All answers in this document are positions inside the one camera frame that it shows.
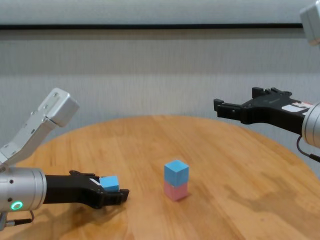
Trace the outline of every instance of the blue block held in gripper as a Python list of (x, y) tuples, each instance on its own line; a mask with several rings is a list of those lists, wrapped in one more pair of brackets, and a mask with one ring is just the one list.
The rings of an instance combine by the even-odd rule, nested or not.
[(117, 176), (102, 176), (99, 178), (99, 182), (104, 190), (109, 192), (119, 191), (119, 181)]

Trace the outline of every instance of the cable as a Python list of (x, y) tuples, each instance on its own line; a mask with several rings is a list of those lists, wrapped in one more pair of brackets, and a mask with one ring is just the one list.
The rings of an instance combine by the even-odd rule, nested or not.
[(299, 146), (299, 143), (300, 143), (301, 138), (302, 138), (302, 135), (300, 135), (300, 136), (298, 137), (298, 139), (296, 140), (296, 148), (299, 150), (300, 153), (302, 153), (303, 155), (309, 157), (309, 154), (306, 153), (306, 152), (304, 152), (304, 151), (302, 151), (301, 148), (300, 148), (300, 146)]
[(312, 160), (315, 160), (317, 161), (318, 163), (320, 163), (320, 156), (317, 156), (317, 155), (314, 155), (314, 154), (308, 154), (306, 153), (305, 151), (302, 151), (300, 146), (299, 146), (299, 143), (300, 143), (300, 140), (302, 138), (302, 135), (300, 135), (298, 137), (298, 139), (296, 140), (296, 148), (299, 150), (299, 152), (305, 156), (307, 156), (308, 158), (311, 158)]
[(34, 215), (33, 211), (30, 211), (30, 214), (31, 214), (31, 218), (29, 218), (29, 219), (16, 219), (16, 220), (14, 220), (14, 226), (32, 223), (33, 220), (35, 219), (35, 215)]

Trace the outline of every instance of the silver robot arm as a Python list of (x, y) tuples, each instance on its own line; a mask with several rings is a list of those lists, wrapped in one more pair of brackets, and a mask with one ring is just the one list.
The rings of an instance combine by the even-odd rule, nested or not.
[(301, 9), (300, 18), (305, 36), (311, 46), (320, 44), (320, 1)]
[[(31, 222), (32, 210), (38, 209), (46, 196), (47, 181), (42, 170), (15, 164), (30, 157), (53, 129), (67, 125), (78, 108), (68, 92), (53, 89), (13, 140), (0, 149), (0, 231)], [(8, 212), (16, 211), (30, 211), (32, 218), (8, 221)]]

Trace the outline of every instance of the wood grain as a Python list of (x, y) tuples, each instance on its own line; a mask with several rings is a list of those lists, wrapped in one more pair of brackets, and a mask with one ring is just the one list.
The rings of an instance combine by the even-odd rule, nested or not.
[[(189, 196), (163, 192), (164, 164), (190, 166)], [(316, 240), (320, 183), (296, 155), (245, 128), (185, 116), (117, 119), (64, 134), (22, 162), (46, 174), (117, 175), (122, 206), (43, 205), (2, 240)]]

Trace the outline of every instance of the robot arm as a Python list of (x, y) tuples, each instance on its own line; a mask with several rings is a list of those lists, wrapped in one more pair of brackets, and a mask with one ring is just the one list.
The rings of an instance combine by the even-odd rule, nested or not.
[(320, 1), (303, 8), (300, 18), (305, 36), (311, 46), (320, 44)]
[[(33, 221), (42, 204), (81, 203), (94, 209), (120, 205), (129, 190), (105, 191), (100, 177), (71, 170), (69, 175), (45, 175), (39, 168), (15, 167), (30, 157), (57, 126), (64, 127), (78, 110), (66, 91), (55, 88), (33, 111), (11, 142), (0, 149), (0, 231)], [(8, 212), (30, 211), (30, 219), (7, 220)]]
[(310, 104), (290, 98), (289, 91), (276, 88), (252, 88), (252, 99), (243, 104), (226, 103), (214, 99), (214, 110), (219, 118), (240, 121), (242, 124), (271, 124), (300, 135), (297, 148), (307, 157), (320, 162), (320, 157), (307, 154), (299, 147), (301, 138), (320, 148), (320, 103)]

